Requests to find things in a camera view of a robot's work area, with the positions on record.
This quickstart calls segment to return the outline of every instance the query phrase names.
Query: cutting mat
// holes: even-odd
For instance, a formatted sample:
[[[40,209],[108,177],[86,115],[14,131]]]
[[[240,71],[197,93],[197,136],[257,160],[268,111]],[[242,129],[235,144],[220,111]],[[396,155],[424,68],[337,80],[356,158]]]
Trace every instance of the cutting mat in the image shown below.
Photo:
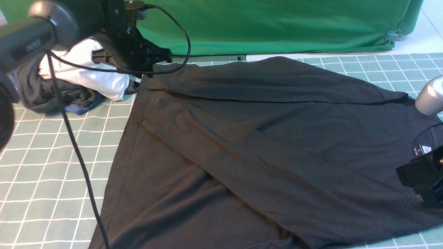
[[[443,74],[443,53],[362,55],[301,60],[416,97]],[[201,66],[229,62],[197,62]],[[101,208],[112,159],[134,101],[107,101],[84,116],[69,115]],[[61,116],[15,106],[16,128],[0,154],[0,249],[86,249],[96,221],[80,164]],[[443,249],[443,226],[376,244],[372,249]]]

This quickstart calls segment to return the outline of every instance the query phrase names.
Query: folded fabric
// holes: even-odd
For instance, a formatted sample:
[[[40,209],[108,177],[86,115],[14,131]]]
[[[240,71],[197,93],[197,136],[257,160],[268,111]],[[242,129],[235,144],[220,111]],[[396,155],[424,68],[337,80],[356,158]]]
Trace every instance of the folded fabric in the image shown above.
[[[58,110],[53,81],[51,79],[44,80],[39,74],[39,65],[43,57],[44,54],[40,54],[17,69],[17,91],[20,101],[25,108],[36,113]],[[63,79],[57,79],[57,83],[65,106],[74,104],[82,109],[91,109],[103,100],[103,96],[95,90],[72,84]]]
[[[140,83],[134,80],[131,80],[129,82],[128,88],[126,89],[126,91],[124,92],[125,94],[135,94],[137,93],[138,89],[140,87]]]
[[[142,82],[100,216],[111,247],[127,249],[404,236],[443,224],[396,175],[441,137],[443,122],[407,93],[302,62],[186,65]],[[89,248],[103,248],[99,229]]]
[[[101,96],[100,98],[97,98],[97,99],[95,100],[95,102],[91,103],[91,104],[90,104],[89,106],[87,106],[87,107],[83,107],[83,106],[81,106],[81,105],[77,105],[77,104],[70,104],[70,105],[68,105],[67,107],[65,107],[65,110],[66,110],[67,112],[75,113],[75,114],[77,114],[77,115],[83,115],[83,114],[85,114],[86,112],[88,112],[88,111],[90,111],[90,110],[96,108],[99,104],[101,104],[101,103],[103,102],[104,97],[103,97],[102,95],[100,95],[100,96]]]
[[[106,64],[95,64],[91,61],[93,50],[101,49],[101,45],[92,39],[85,39],[75,45],[69,51],[53,51],[54,54],[69,62],[99,69],[115,70],[113,66]],[[106,73],[80,69],[69,66],[57,60],[53,60],[55,76],[72,84],[81,85],[89,89],[96,90],[105,97],[113,101],[123,100],[125,90],[129,85],[127,74]],[[51,72],[46,56],[40,63],[40,75],[44,79],[51,79]]]

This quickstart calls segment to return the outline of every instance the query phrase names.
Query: green backdrop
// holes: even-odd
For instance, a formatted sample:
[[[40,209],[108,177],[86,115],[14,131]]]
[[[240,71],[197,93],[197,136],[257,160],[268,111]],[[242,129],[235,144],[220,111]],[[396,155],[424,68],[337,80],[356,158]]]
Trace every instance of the green backdrop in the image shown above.
[[[8,22],[26,17],[33,0],[0,0]],[[412,32],[423,0],[145,0],[186,29],[192,55],[373,52],[394,47],[389,31]],[[179,29],[149,10],[138,28],[174,54],[186,54]]]

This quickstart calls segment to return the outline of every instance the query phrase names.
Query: black clamp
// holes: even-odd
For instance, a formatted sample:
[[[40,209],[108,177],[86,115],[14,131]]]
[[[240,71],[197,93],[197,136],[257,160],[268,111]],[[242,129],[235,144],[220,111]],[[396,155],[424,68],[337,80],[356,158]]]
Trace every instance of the black clamp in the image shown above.
[[[443,208],[443,146],[396,169],[401,184],[414,190],[423,208]]]
[[[120,70],[152,72],[159,62],[172,62],[170,49],[162,48],[145,39],[138,28],[137,20],[146,18],[146,4],[141,1],[107,1],[108,26],[94,38],[103,46],[92,51],[95,64],[106,64]],[[142,78],[142,74],[132,74]]]

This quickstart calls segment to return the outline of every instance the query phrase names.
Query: metal cylinder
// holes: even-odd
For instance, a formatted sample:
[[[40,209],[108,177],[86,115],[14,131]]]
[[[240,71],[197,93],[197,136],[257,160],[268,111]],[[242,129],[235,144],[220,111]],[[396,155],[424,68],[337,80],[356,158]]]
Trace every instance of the metal cylinder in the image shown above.
[[[443,111],[443,75],[430,80],[416,99],[416,108],[425,115]]]
[[[44,18],[55,27],[54,50],[68,50],[78,42],[99,32],[105,22],[97,0],[38,0],[28,9],[28,16]]]

